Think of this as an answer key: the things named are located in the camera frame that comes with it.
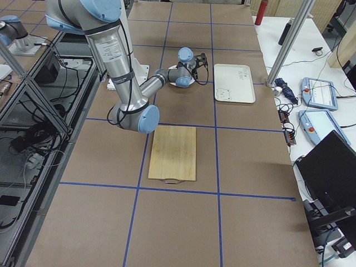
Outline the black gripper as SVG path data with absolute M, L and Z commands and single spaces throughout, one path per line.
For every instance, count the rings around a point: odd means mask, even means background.
M 197 72 L 197 69 L 200 67 L 204 67 L 206 70 L 208 70 L 208 62 L 205 53 L 195 55 L 194 59 L 195 59 L 195 67 L 193 68 L 193 72 Z

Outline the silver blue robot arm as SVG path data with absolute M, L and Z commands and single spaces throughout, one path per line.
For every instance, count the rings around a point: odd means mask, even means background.
M 16 56 L 34 56 L 39 47 L 15 15 L 1 17 L 1 42 Z
M 125 14 L 121 1 L 46 1 L 47 24 L 62 32 L 84 35 L 95 62 L 106 72 L 120 101 L 113 107 L 113 125 L 124 130 L 149 134 L 160 119 L 158 107 L 149 99 L 167 83 L 187 88 L 197 80 L 197 69 L 208 67 L 204 53 L 193 54 L 188 47 L 178 52 L 174 69 L 160 69 L 139 85 L 130 55 L 130 46 L 123 31 L 121 17 Z

